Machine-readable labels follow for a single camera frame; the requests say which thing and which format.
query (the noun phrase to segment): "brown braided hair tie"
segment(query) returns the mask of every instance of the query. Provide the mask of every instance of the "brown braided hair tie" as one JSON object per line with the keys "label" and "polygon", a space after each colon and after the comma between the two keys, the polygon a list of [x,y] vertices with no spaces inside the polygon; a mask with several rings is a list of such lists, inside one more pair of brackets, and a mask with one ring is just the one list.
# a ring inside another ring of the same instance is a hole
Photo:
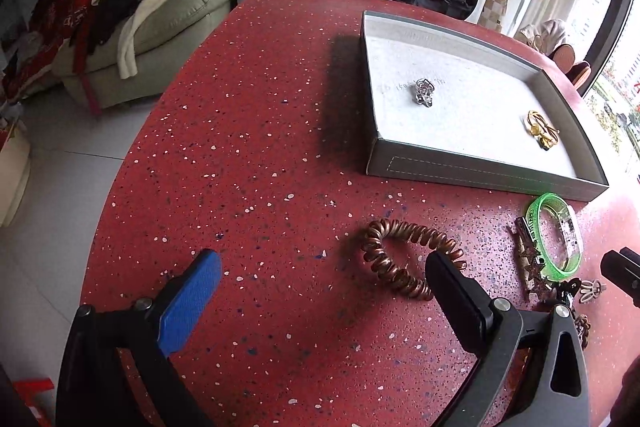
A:
{"label": "brown braided hair tie", "polygon": [[455,250],[455,240],[448,239],[446,234],[397,219],[389,221],[383,218],[371,221],[362,244],[364,260],[367,263],[373,263],[371,271],[377,273],[378,277],[387,281],[392,289],[406,297],[430,301],[433,299],[433,292],[424,278],[414,277],[406,268],[401,268],[393,262],[382,244],[385,237],[397,237],[402,241],[420,243],[422,247],[428,246],[431,250],[446,254],[460,271],[466,269],[466,261],[457,261],[463,255],[463,251],[460,248]]}

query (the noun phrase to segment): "floor tile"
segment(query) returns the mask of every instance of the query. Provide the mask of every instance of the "floor tile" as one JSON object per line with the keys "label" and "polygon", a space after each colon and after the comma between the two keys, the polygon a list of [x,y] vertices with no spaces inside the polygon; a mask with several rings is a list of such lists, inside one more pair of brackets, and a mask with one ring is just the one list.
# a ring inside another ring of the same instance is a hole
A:
{"label": "floor tile", "polygon": [[[50,378],[57,388],[71,323],[4,250],[0,251],[0,303],[0,363],[9,378]],[[55,390],[38,395],[50,417],[55,396]]]}
{"label": "floor tile", "polygon": [[33,147],[123,159],[157,100],[120,104],[95,117],[59,86],[27,99],[23,121]]}
{"label": "floor tile", "polygon": [[89,249],[122,161],[53,150],[31,151],[31,175],[0,244],[53,307],[71,321]]}

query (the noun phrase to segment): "red table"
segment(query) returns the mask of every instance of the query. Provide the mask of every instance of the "red table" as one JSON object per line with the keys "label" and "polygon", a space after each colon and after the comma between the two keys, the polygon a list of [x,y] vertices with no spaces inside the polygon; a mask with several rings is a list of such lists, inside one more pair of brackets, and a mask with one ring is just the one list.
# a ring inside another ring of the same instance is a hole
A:
{"label": "red table", "polygon": [[[99,311],[122,309],[154,296],[201,248],[218,251],[225,277],[172,357],[218,425],[413,426],[437,418],[474,357],[436,301],[394,295],[363,263],[358,232],[374,217],[448,232],[465,249],[467,275],[492,297],[530,307],[510,232],[530,196],[364,175],[365,9],[460,30],[544,67],[600,147],[602,132],[555,65],[495,32],[383,0],[241,4],[184,65],[132,145],[82,289],[82,301]],[[640,249],[638,196],[637,187],[613,182],[592,203],[575,204],[586,248],[580,276],[599,276],[607,250]],[[586,363],[595,426],[640,337],[640,312],[609,286],[582,308],[593,325]]]}

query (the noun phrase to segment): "green wristband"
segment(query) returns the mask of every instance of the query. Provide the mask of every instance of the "green wristband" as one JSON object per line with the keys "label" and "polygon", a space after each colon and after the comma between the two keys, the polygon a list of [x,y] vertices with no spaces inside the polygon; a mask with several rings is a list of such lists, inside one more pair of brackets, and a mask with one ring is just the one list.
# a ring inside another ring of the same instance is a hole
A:
{"label": "green wristband", "polygon": [[[567,261],[562,269],[556,266],[548,253],[546,253],[545,245],[542,242],[542,235],[540,234],[540,212],[543,207],[558,220],[562,237],[564,237]],[[549,280],[556,282],[573,276],[578,270],[578,266],[580,266],[582,252],[584,250],[582,235],[578,228],[573,207],[566,204],[560,196],[548,192],[542,194],[542,196],[529,205],[525,220],[532,238],[536,242],[536,247],[545,260],[545,267],[542,269],[541,274]]]}

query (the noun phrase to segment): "metal screw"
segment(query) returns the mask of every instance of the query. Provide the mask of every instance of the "metal screw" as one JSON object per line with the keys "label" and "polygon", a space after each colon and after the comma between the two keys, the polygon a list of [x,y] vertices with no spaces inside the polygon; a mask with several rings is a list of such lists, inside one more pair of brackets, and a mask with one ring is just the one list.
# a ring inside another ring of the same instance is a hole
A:
{"label": "metal screw", "polygon": [[571,314],[569,308],[567,308],[566,306],[556,306],[556,313],[564,319]]}
{"label": "metal screw", "polygon": [[153,300],[151,300],[149,297],[143,297],[142,299],[138,299],[136,301],[136,303],[133,305],[133,308],[136,309],[136,311],[143,312],[151,308],[151,305],[153,303]]}
{"label": "metal screw", "polygon": [[86,317],[89,313],[91,313],[91,306],[89,306],[89,304],[83,304],[78,308],[76,317]]}
{"label": "metal screw", "polygon": [[511,303],[507,299],[503,299],[502,297],[498,297],[494,301],[494,307],[501,312],[507,312],[511,308]]}

